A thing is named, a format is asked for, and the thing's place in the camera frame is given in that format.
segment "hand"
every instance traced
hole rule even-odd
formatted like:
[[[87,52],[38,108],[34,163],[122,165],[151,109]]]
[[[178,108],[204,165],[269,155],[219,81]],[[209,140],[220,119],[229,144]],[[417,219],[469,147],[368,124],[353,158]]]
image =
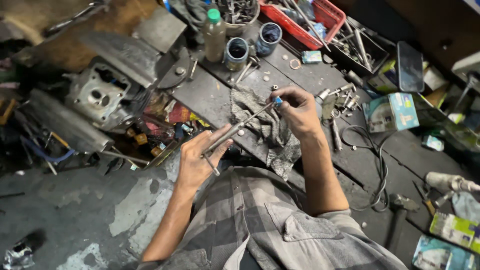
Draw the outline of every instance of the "hand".
[[[278,110],[299,141],[312,135],[324,137],[312,94],[298,86],[286,86],[272,92],[266,102],[271,102],[274,97],[280,97],[283,100]]]
[[[182,188],[191,189],[193,192],[197,191],[200,185],[213,172],[212,167],[210,167],[205,158],[202,157],[202,152],[225,134],[230,128],[231,125],[226,124],[214,133],[206,130],[181,146],[180,169],[177,177],[177,185],[181,185]],[[233,140],[228,139],[213,151],[213,154],[209,159],[214,166],[218,165],[220,158],[231,144],[233,144]]]

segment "tin can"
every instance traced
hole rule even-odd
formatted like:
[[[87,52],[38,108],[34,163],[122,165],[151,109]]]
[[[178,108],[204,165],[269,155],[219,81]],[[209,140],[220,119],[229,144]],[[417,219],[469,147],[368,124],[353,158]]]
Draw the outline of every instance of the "tin can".
[[[260,27],[258,40],[255,43],[257,55],[265,57],[275,50],[277,44],[282,39],[282,29],[274,23],[266,23]]]
[[[230,71],[243,69],[248,58],[248,43],[240,37],[232,38],[225,50],[225,65]]]

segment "green bottle cap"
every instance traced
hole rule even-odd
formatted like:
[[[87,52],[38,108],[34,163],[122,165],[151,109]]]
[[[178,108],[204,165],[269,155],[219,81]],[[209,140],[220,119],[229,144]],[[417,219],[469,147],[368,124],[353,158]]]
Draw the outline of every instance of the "green bottle cap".
[[[213,24],[216,24],[218,23],[218,21],[220,21],[220,11],[218,11],[217,9],[210,9],[207,12],[207,16],[208,20]]]

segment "person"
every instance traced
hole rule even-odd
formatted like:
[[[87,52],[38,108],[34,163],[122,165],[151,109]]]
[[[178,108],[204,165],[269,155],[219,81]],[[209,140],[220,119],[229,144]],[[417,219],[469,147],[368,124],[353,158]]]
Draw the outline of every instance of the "person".
[[[195,204],[197,189],[212,173],[201,152],[231,126],[204,131],[181,147],[179,175],[163,219],[138,270],[150,269],[406,269],[370,240],[350,217],[312,94],[296,86],[272,92],[300,141],[307,206],[274,173],[230,167]],[[233,144],[212,154],[217,165]]]

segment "wire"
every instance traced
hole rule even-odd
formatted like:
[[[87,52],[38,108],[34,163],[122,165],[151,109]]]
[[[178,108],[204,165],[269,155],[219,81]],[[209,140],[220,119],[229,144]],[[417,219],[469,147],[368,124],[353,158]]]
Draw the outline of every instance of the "wire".
[[[383,151],[385,142],[388,140],[388,138],[390,138],[393,134],[395,134],[396,131],[393,132],[392,134],[388,135],[385,139],[383,139],[383,141],[380,143],[380,146],[377,148],[375,146],[376,144],[373,142],[372,137],[370,136],[368,131],[364,127],[359,126],[359,125],[351,125],[351,126],[348,126],[348,127],[343,129],[342,134],[341,134],[341,139],[346,145],[354,146],[354,144],[346,141],[345,138],[344,138],[345,131],[347,131],[349,129],[352,129],[353,131],[357,132],[358,134],[360,134],[363,137],[366,137],[370,141],[371,146],[368,146],[368,145],[364,145],[364,146],[355,145],[355,146],[359,147],[359,148],[369,149],[374,153],[374,155],[376,155],[378,157],[378,160],[379,160],[378,175],[380,177],[380,184],[378,186],[378,190],[373,194],[372,203],[370,203],[369,205],[367,205],[365,207],[358,208],[358,209],[354,208],[354,207],[350,207],[350,208],[353,209],[353,210],[356,210],[356,211],[364,211],[368,208],[372,208],[373,210],[375,210],[377,212],[383,212],[383,211],[387,210],[387,208],[390,204],[390,198],[388,197],[388,193],[387,193],[387,190],[386,190],[386,185],[387,185],[387,180],[386,179],[387,179],[387,176],[388,176],[388,166],[385,163],[385,159],[383,158],[382,151]],[[380,200],[382,198],[382,193],[384,193],[384,197],[385,197],[385,207],[383,207],[381,209],[377,209],[375,206],[380,202]]]
[[[50,162],[60,162],[60,161],[66,160],[69,156],[71,156],[75,152],[75,150],[70,149],[65,155],[63,155],[59,158],[53,158],[53,157],[47,155],[40,147],[38,147],[31,140],[29,140],[29,139],[27,139],[23,136],[20,136],[20,140],[22,142],[24,142],[25,145],[30,147],[37,156],[40,156],[40,157],[44,158],[46,161],[50,161]]]

